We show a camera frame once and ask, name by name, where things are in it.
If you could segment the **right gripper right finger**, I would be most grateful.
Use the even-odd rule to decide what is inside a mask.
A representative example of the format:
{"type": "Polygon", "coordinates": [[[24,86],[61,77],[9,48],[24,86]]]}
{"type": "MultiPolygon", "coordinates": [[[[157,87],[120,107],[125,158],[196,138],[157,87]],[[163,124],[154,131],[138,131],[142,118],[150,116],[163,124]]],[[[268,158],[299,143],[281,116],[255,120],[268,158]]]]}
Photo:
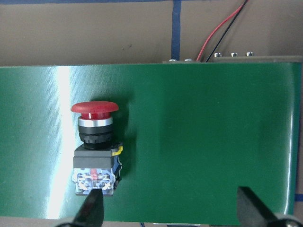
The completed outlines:
{"type": "Polygon", "coordinates": [[[241,227],[269,227],[278,221],[252,189],[244,186],[237,189],[237,218],[241,227]]]}

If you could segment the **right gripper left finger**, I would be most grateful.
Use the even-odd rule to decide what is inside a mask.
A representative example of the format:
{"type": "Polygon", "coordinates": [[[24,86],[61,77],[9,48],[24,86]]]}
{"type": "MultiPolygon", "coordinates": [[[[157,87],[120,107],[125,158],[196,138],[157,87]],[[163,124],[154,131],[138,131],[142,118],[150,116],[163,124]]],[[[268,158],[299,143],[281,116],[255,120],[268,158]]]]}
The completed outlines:
{"type": "Polygon", "coordinates": [[[71,222],[71,227],[101,227],[103,221],[103,191],[101,189],[93,189],[71,222]]]}

